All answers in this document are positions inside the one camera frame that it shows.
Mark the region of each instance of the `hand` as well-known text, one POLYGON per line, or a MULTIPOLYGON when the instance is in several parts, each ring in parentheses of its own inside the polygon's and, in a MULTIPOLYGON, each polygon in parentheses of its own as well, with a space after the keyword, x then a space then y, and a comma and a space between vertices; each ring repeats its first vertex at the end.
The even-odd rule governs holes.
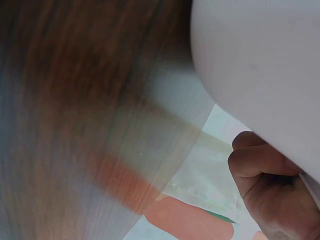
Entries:
POLYGON ((320 240, 320 211, 294 163, 253 132, 240 133, 228 159, 244 204, 269 240, 320 240))

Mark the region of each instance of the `white object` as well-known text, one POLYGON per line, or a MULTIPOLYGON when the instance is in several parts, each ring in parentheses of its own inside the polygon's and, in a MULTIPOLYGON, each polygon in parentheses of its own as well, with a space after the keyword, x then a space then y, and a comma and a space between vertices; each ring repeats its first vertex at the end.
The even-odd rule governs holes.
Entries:
POLYGON ((320 182, 320 1, 194 0, 191 45, 214 101, 320 182))

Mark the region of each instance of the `knuckle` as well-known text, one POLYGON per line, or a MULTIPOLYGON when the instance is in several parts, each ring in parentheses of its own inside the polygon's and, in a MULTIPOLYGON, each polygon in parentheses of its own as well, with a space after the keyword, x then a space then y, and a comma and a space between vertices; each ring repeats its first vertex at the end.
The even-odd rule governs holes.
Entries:
POLYGON ((238 151, 234 150, 228 158, 228 166, 231 173, 234 173, 237 169, 238 151))

